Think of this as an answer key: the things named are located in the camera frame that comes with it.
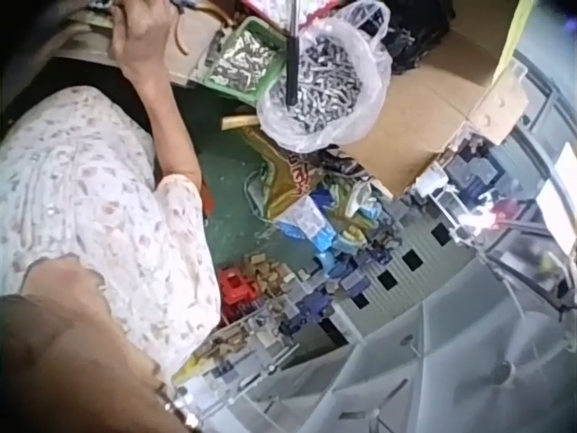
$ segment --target white patterned dress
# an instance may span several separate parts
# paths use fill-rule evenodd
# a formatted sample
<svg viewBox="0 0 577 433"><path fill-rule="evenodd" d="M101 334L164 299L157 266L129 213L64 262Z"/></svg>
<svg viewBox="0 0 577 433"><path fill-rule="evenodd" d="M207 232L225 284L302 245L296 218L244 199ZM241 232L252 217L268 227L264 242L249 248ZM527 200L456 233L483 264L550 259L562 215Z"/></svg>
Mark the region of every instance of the white patterned dress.
<svg viewBox="0 0 577 433"><path fill-rule="evenodd" d="M94 88L29 111L0 147L0 294L40 259L75 254L112 316L170 377L220 318L195 185L154 189L151 137Z"/></svg>

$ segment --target green plastic container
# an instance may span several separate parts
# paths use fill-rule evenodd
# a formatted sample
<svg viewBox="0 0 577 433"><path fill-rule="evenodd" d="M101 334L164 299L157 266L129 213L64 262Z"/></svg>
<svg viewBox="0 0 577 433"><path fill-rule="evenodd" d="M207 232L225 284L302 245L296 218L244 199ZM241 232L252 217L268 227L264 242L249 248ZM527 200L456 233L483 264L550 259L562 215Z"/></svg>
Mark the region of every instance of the green plastic container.
<svg viewBox="0 0 577 433"><path fill-rule="evenodd" d="M270 46L277 47L279 49L279 52L270 61L269 67L267 68L267 71L260 79L256 89L253 90L252 92L242 92L241 90L237 90L236 88L229 88L228 86L217 84L210 79L210 77L213 75L216 65L222 58L223 53L225 53L232 46L234 46L236 40L245 31L251 32L259 40L268 43ZM217 59L215 59L215 62L206 72L205 77L203 78L203 84L208 88L213 88L214 90L218 90L219 92L231 95L250 106L256 106L257 101L262 96L264 91L269 87L270 84L274 83L277 79L279 79L280 75L282 74L282 71L285 68L285 63L287 61L286 52L287 52L286 38L276 30L274 30L270 25L265 23L263 20L251 16L246 20L244 20L241 26L228 37L228 39L223 45L221 55L218 56Z"/></svg>

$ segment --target clear plastic bag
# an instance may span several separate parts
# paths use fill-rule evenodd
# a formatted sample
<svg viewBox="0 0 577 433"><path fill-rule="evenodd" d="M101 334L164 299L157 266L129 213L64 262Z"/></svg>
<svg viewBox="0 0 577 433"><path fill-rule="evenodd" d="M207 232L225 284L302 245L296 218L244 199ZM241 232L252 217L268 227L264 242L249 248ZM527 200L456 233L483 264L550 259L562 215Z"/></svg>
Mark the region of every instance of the clear plastic bag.
<svg viewBox="0 0 577 433"><path fill-rule="evenodd" d="M378 10L385 19L375 37L371 38L359 27ZM281 147L299 153L314 152L329 144L345 145L364 137L380 114L390 83L392 59L380 43L389 27L389 15L385 4L361 0L341 9L331 18L316 21L299 37L301 56L316 43L317 38L328 38L346 51L362 83L349 115L328 123L321 131L307 133L292 117L284 100L272 95L271 87L257 105L262 130Z"/></svg>

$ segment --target woman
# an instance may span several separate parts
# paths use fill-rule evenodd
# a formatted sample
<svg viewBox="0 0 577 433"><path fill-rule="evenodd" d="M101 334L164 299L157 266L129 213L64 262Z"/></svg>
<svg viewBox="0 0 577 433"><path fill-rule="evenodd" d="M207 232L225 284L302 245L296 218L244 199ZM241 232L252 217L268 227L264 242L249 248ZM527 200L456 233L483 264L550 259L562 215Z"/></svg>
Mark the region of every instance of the woman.
<svg viewBox="0 0 577 433"><path fill-rule="evenodd" d="M2 391L44 431L177 431L155 393L220 316L200 167L164 63L176 9L123 0L113 17L152 138L97 90L69 88L0 147ZM147 428L131 424L145 413Z"/></svg>

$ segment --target hand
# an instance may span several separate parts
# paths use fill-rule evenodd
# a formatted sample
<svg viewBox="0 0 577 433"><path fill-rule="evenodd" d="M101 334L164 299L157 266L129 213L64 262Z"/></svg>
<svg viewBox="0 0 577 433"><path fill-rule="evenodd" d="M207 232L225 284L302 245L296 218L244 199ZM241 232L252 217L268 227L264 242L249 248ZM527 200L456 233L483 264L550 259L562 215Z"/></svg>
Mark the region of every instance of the hand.
<svg viewBox="0 0 577 433"><path fill-rule="evenodd" d="M170 1L117 0L112 15L112 51L124 76L137 90L168 79L164 55L177 15Z"/></svg>

